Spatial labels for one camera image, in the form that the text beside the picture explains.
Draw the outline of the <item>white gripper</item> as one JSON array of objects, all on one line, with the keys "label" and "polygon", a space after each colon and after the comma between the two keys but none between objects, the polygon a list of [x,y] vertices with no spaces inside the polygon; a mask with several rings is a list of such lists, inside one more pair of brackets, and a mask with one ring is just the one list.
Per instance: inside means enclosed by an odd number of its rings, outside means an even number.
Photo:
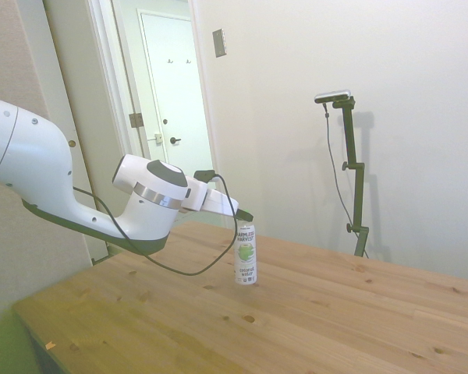
[{"label": "white gripper", "polygon": [[187,192],[184,199],[184,209],[190,211],[204,211],[217,213],[237,219],[253,219],[248,211],[238,209],[239,203],[227,197],[223,192],[208,187],[207,183],[187,177]]}]

